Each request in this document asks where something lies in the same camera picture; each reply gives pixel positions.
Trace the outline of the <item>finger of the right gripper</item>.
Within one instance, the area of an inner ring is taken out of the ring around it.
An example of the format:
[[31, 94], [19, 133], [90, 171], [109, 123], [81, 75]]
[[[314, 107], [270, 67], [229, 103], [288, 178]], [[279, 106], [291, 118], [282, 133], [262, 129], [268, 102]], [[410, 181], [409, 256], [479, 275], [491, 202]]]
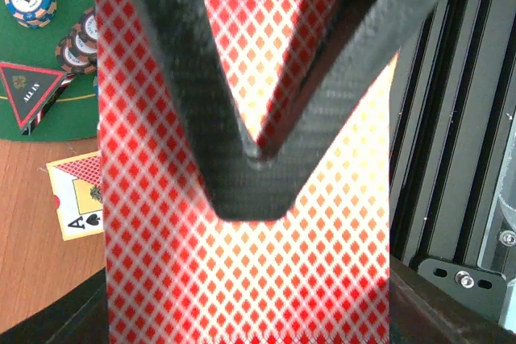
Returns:
[[273, 113], [277, 132], [260, 149], [235, 105], [204, 0], [132, 0], [185, 129], [215, 213], [227, 221], [273, 221], [298, 188], [277, 154], [298, 120], [295, 101]]
[[258, 160], [325, 152], [391, 56], [438, 0], [337, 0], [327, 34], [291, 107]]

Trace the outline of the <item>red-backed playing card deck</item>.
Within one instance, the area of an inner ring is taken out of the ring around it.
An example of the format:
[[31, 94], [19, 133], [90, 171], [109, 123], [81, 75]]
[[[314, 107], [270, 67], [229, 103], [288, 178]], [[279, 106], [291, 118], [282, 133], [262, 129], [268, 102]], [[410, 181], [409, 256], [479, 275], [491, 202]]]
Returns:
[[[205, 0], [235, 101], [264, 141], [335, 0]], [[389, 341], [388, 64], [269, 223], [208, 205], [131, 0], [96, 0], [113, 343]]]

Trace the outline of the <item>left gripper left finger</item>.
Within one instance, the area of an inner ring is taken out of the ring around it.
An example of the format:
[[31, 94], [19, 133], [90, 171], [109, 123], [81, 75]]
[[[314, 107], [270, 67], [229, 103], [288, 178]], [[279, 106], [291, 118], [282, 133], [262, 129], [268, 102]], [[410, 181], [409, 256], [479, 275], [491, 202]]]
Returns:
[[1, 334], [2, 343], [108, 343], [106, 271]]

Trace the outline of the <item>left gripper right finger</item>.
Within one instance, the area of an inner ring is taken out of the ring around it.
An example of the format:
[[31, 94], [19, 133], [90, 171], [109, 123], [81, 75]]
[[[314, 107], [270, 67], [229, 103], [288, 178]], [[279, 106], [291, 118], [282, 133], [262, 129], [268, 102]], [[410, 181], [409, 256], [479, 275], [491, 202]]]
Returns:
[[392, 343], [514, 343], [515, 334], [461, 305], [398, 259], [390, 259]]

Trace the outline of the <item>spread black red chips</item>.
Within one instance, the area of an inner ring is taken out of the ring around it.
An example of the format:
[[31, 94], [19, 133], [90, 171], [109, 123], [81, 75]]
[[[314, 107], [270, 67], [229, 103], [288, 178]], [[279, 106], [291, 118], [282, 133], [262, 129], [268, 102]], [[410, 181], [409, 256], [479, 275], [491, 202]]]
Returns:
[[57, 63], [68, 74], [88, 75], [97, 70], [98, 31], [95, 17], [93, 7], [85, 10], [56, 46]]

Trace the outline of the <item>light blue chip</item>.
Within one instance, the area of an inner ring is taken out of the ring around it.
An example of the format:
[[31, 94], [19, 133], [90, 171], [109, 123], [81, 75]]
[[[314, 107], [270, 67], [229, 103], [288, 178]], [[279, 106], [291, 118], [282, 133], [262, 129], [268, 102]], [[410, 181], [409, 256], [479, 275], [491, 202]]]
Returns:
[[46, 27], [57, 10], [56, 0], [4, 0], [15, 21], [29, 29]]

